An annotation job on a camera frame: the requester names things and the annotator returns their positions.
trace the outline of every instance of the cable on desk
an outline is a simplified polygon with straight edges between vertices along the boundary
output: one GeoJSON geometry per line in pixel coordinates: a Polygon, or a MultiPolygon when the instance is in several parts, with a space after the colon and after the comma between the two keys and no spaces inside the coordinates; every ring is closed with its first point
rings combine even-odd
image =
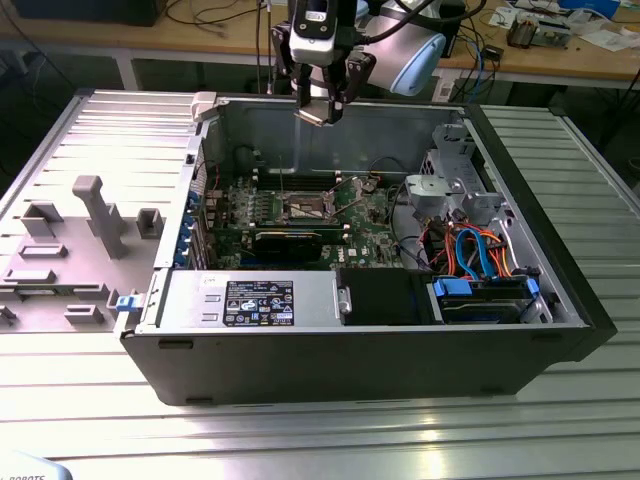
{"type": "MultiPolygon", "coordinates": [[[[193,22],[193,21],[189,22],[189,21],[186,21],[186,20],[182,20],[180,18],[176,18],[171,14],[171,9],[173,7],[175,7],[178,3],[182,2],[182,1],[183,0],[173,0],[173,2],[171,2],[169,5],[167,5],[167,9],[165,10],[165,15],[169,20],[172,20],[172,21],[174,21],[176,23],[180,23],[182,25],[214,25],[216,23],[223,23],[223,22],[226,22],[228,20],[232,20],[234,18],[238,18],[238,17],[241,17],[243,15],[247,15],[249,13],[253,13],[253,12],[256,11],[255,8],[252,8],[251,10],[245,10],[244,12],[236,13],[234,15],[230,15],[230,16],[224,17],[224,18],[218,18],[216,20],[210,20],[210,21],[206,21],[206,22],[193,22]]],[[[209,9],[202,10],[202,11],[199,12],[199,14],[202,14],[204,11],[208,11],[208,10],[209,9]]]]}
{"type": "MultiPolygon", "coordinates": [[[[394,0],[394,1],[396,2],[396,5],[398,5],[400,8],[402,8],[405,12],[407,12],[407,13],[413,12],[413,10],[411,10],[411,8],[409,8],[402,0],[394,0]]],[[[468,12],[464,12],[462,15],[458,15],[456,17],[447,17],[447,18],[429,18],[429,17],[427,17],[427,20],[433,21],[433,23],[438,23],[440,25],[445,24],[445,23],[458,23],[458,22],[461,22],[462,20],[466,20],[467,18],[471,18],[474,15],[476,15],[477,13],[479,13],[482,9],[484,9],[486,4],[487,4],[487,0],[480,0],[480,3],[478,4],[478,6],[476,6],[472,10],[469,10],[468,12]]]]}
{"type": "Polygon", "coordinates": [[[69,77],[67,77],[64,73],[62,73],[62,70],[60,70],[57,65],[55,63],[53,63],[51,61],[51,59],[47,56],[46,53],[44,53],[42,51],[42,49],[40,47],[38,47],[33,40],[31,40],[26,33],[24,33],[22,31],[22,29],[18,26],[18,24],[16,24],[16,22],[13,21],[13,18],[11,18],[11,15],[9,15],[9,11],[7,10],[7,7],[5,6],[4,2],[0,1],[0,8],[2,9],[2,13],[4,14],[4,16],[6,17],[7,21],[11,24],[11,26],[15,29],[16,32],[18,32],[20,34],[20,36],[25,40],[25,42],[27,42],[29,45],[31,45],[31,47],[33,47],[33,49],[35,51],[37,51],[40,55],[42,55],[46,61],[49,63],[49,65],[51,65],[51,67],[58,72],[58,75],[60,75],[60,77],[69,85],[69,87],[71,87],[71,89],[75,92],[75,90],[77,89],[76,85],[69,80],[69,77]]]}
{"type": "MultiPolygon", "coordinates": [[[[204,8],[204,9],[196,12],[196,9],[195,9],[195,6],[194,6],[194,0],[188,0],[188,2],[189,2],[189,10],[191,11],[191,17],[192,17],[194,22],[206,22],[207,20],[201,17],[201,15],[203,13],[210,12],[210,11],[213,11],[213,10],[225,10],[227,8],[231,8],[236,3],[238,3],[239,1],[240,0],[233,0],[228,5],[223,5],[221,7],[204,8]]],[[[217,23],[217,24],[214,24],[214,25],[195,25],[195,27],[199,28],[202,31],[213,33],[215,35],[219,35],[220,36],[222,34],[222,29],[224,29],[226,27],[226,25],[224,23],[222,23],[222,24],[217,23]],[[210,27],[212,27],[212,26],[215,26],[216,28],[214,30],[211,30],[210,27]]]]}
{"type": "MultiPolygon", "coordinates": [[[[464,28],[465,30],[469,30],[470,32],[473,33],[473,35],[475,37],[475,44],[478,46],[480,51],[482,51],[482,50],[484,50],[484,47],[485,47],[484,37],[476,29],[475,23],[473,22],[472,18],[469,19],[469,22],[471,23],[471,27],[467,27],[466,25],[460,25],[460,27],[464,28]]],[[[471,51],[469,51],[469,47],[468,47],[468,40],[471,40],[473,42],[473,39],[471,37],[469,37],[468,35],[464,34],[464,33],[457,35],[457,37],[461,38],[462,40],[467,42],[467,45],[466,45],[467,46],[467,51],[469,52],[469,55],[474,57],[473,53],[471,53],[471,51]]],[[[462,100],[464,101],[464,95],[470,93],[470,92],[468,92],[466,90],[467,83],[469,83],[469,80],[471,79],[471,75],[473,74],[473,72],[478,67],[478,64],[482,61],[480,57],[481,57],[480,55],[477,55],[477,54],[475,55],[474,62],[473,62],[473,68],[471,70],[469,70],[469,74],[467,75],[467,78],[464,80],[464,83],[462,84],[462,86],[460,88],[455,87],[457,91],[456,91],[456,93],[454,93],[454,95],[451,98],[451,100],[455,100],[458,97],[458,95],[460,93],[462,93],[462,100]]]]}

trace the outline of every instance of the sticker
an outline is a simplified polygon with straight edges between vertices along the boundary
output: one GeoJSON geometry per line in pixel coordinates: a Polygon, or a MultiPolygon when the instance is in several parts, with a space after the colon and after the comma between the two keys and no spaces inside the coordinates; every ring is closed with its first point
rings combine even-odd
{"type": "Polygon", "coordinates": [[[228,327],[293,325],[293,282],[229,282],[224,309],[228,327]]]}
{"type": "Polygon", "coordinates": [[[200,277],[200,289],[224,287],[229,281],[229,275],[221,273],[204,273],[200,277]]]}

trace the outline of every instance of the blue cable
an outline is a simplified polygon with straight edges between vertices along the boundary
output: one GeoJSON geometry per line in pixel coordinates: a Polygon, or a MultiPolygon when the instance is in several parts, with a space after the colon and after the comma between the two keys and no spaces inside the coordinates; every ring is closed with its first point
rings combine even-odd
{"type": "Polygon", "coordinates": [[[471,230],[470,228],[465,228],[464,230],[461,230],[460,233],[458,233],[458,236],[456,237],[456,259],[458,260],[458,263],[460,264],[460,266],[465,272],[471,275],[471,278],[473,278],[474,280],[480,280],[480,277],[478,276],[478,274],[474,272],[467,265],[467,262],[462,256],[462,237],[467,233],[471,233],[473,236],[476,237],[476,240],[478,243],[478,256],[480,257],[480,264],[482,265],[482,270],[484,271],[484,274],[487,277],[495,277],[496,272],[493,269],[491,262],[487,258],[487,246],[484,243],[484,238],[482,238],[482,235],[480,235],[479,232],[476,232],[475,230],[471,230]]]}
{"type": "Polygon", "coordinates": [[[466,38],[466,37],[461,37],[461,38],[464,38],[469,44],[471,44],[471,46],[476,51],[476,58],[478,59],[478,76],[476,78],[476,84],[473,86],[473,91],[471,92],[471,96],[469,97],[469,100],[467,100],[467,103],[471,103],[471,101],[478,94],[478,87],[480,86],[480,81],[482,79],[482,71],[484,70],[484,62],[482,61],[482,54],[480,53],[480,48],[478,47],[478,45],[470,38],[466,38]]]}

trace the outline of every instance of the gray plastic part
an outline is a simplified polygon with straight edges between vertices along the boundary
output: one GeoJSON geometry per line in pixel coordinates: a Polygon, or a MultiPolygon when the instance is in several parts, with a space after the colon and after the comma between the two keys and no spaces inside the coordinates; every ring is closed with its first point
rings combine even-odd
{"type": "MultiPolygon", "coordinates": [[[[113,222],[114,225],[117,225],[118,232],[119,233],[124,232],[126,224],[125,224],[125,221],[120,216],[120,212],[118,211],[117,205],[115,203],[107,203],[107,208],[109,209],[109,217],[111,218],[111,221],[113,222]]],[[[87,225],[89,225],[89,228],[91,229],[91,233],[93,233],[94,237],[100,236],[100,233],[93,226],[93,220],[91,220],[90,218],[87,218],[87,225]]]]}
{"type": "Polygon", "coordinates": [[[67,256],[67,249],[59,243],[24,245],[18,252],[22,258],[63,258],[67,256]]]}
{"type": "MultiPolygon", "coordinates": [[[[153,274],[153,260],[158,249],[158,240],[143,240],[136,226],[135,217],[123,219],[125,222],[122,241],[127,245],[127,256],[111,260],[87,226],[87,218],[65,217],[64,222],[51,223],[56,241],[64,244],[68,254],[63,258],[23,258],[18,252],[23,245],[33,245],[33,240],[25,236],[18,246],[0,280],[8,270],[49,270],[56,273],[52,287],[69,285],[77,288],[105,284],[109,290],[117,290],[123,295],[132,289],[146,291],[153,274]]],[[[71,332],[71,331],[111,331],[115,325],[115,316],[105,307],[106,300],[87,300],[87,304],[96,304],[104,314],[105,321],[96,324],[71,325],[64,317],[68,304],[85,303],[71,290],[68,295],[45,295],[29,292],[15,283],[0,283],[0,304],[7,305],[16,313],[19,322],[13,326],[0,323],[3,332],[71,332]]]]}
{"type": "Polygon", "coordinates": [[[35,242],[51,242],[55,238],[49,223],[63,222],[53,203],[33,202],[21,218],[22,224],[35,242]]]}
{"type": "Polygon", "coordinates": [[[103,283],[95,287],[74,288],[73,294],[80,300],[107,300],[109,298],[109,289],[103,283]]]}
{"type": "Polygon", "coordinates": [[[0,301],[22,302],[22,295],[16,292],[15,288],[0,288],[0,301]]]}
{"type": "Polygon", "coordinates": [[[162,236],[162,230],[164,229],[164,222],[162,221],[160,210],[157,208],[141,208],[138,212],[136,225],[140,232],[140,238],[145,240],[159,240],[162,236]]]}
{"type": "Polygon", "coordinates": [[[13,320],[15,320],[16,314],[13,313],[9,307],[6,305],[0,305],[0,322],[5,325],[13,325],[13,320]]]}
{"type": "Polygon", "coordinates": [[[87,207],[93,227],[98,232],[109,257],[112,259],[121,258],[127,250],[120,240],[120,223],[116,223],[111,218],[109,209],[100,194],[101,188],[102,180],[100,177],[96,175],[78,175],[73,184],[72,192],[87,207]]]}
{"type": "Polygon", "coordinates": [[[109,312],[109,315],[111,315],[111,318],[113,318],[114,320],[118,318],[118,311],[116,310],[116,303],[118,303],[118,298],[120,298],[120,294],[115,288],[111,290],[109,298],[107,298],[107,312],[109,312]]]}
{"type": "Polygon", "coordinates": [[[104,322],[104,317],[96,305],[67,305],[64,317],[71,324],[104,322]]]}
{"type": "Polygon", "coordinates": [[[56,274],[53,270],[9,270],[4,277],[5,282],[21,283],[53,283],[56,274]]]}

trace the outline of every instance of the blue clip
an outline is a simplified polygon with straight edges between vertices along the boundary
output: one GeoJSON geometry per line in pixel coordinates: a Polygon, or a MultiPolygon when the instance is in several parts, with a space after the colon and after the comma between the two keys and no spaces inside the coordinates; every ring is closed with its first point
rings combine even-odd
{"type": "Polygon", "coordinates": [[[144,294],[121,295],[116,302],[117,312],[138,312],[144,308],[144,294]]]}
{"type": "Polygon", "coordinates": [[[184,238],[191,238],[191,230],[186,225],[180,225],[180,235],[184,238]]]}
{"type": "Polygon", "coordinates": [[[133,297],[131,295],[121,295],[116,302],[116,311],[130,312],[133,308],[133,297]]]}
{"type": "Polygon", "coordinates": [[[189,190],[189,193],[187,193],[187,198],[194,203],[200,203],[200,195],[192,190],[189,190]]]}
{"type": "Polygon", "coordinates": [[[540,294],[540,287],[538,286],[538,282],[536,282],[535,278],[527,279],[527,287],[533,295],[533,298],[536,298],[540,294]]]}
{"type": "Polygon", "coordinates": [[[181,250],[176,250],[176,253],[173,256],[173,263],[174,264],[177,263],[181,267],[184,267],[185,264],[187,263],[187,259],[184,257],[184,255],[182,255],[181,250]]]}
{"type": "Polygon", "coordinates": [[[191,225],[193,225],[195,222],[195,220],[193,219],[193,217],[191,215],[183,215],[182,216],[182,224],[186,225],[187,227],[190,227],[191,225]]]}
{"type": "Polygon", "coordinates": [[[436,297],[444,297],[445,295],[471,296],[471,284],[468,280],[462,278],[439,278],[433,284],[433,290],[436,297]]]}
{"type": "Polygon", "coordinates": [[[184,251],[189,247],[189,245],[187,245],[186,240],[187,240],[186,236],[184,236],[184,235],[180,236],[180,238],[178,239],[178,244],[176,245],[178,250],[184,251]]]}

